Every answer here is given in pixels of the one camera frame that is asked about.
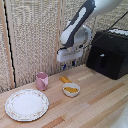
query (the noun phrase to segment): pink cup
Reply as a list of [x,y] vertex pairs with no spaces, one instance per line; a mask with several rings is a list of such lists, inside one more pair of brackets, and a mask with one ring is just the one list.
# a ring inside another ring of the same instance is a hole
[[44,72],[39,72],[36,75],[36,87],[39,90],[46,90],[48,86],[48,75]]

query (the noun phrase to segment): black box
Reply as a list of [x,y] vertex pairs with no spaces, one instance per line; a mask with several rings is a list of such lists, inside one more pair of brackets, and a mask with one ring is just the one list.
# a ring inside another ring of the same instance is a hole
[[115,80],[127,74],[128,37],[97,32],[94,40],[86,66]]

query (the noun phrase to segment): food in bowl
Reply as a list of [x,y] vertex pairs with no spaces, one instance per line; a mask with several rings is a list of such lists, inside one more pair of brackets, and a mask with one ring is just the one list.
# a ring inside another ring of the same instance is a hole
[[70,93],[76,93],[76,92],[78,92],[78,89],[77,88],[65,87],[64,89],[67,92],[70,92]]

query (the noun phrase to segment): wooden table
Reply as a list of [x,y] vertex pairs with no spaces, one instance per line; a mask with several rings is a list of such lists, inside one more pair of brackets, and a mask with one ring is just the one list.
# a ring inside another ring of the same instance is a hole
[[[81,88],[75,98],[67,97],[59,80],[66,76]],[[111,80],[85,65],[49,77],[46,91],[48,111],[32,122],[18,122],[5,112],[5,102],[16,91],[36,89],[35,82],[0,94],[0,128],[109,128],[128,101],[128,75]]]

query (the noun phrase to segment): small bowl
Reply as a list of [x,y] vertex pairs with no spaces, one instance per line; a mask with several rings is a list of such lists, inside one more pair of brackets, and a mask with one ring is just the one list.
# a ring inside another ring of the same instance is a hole
[[[68,91],[66,91],[66,90],[64,89],[65,87],[77,88],[77,89],[78,89],[78,92],[76,92],[76,93],[70,93],[70,92],[68,92]],[[63,85],[63,91],[64,91],[65,95],[67,95],[67,96],[69,96],[69,97],[75,97],[75,96],[77,96],[77,95],[79,94],[79,92],[80,92],[80,87],[79,87],[77,84],[74,84],[74,83],[65,83],[65,84]]]

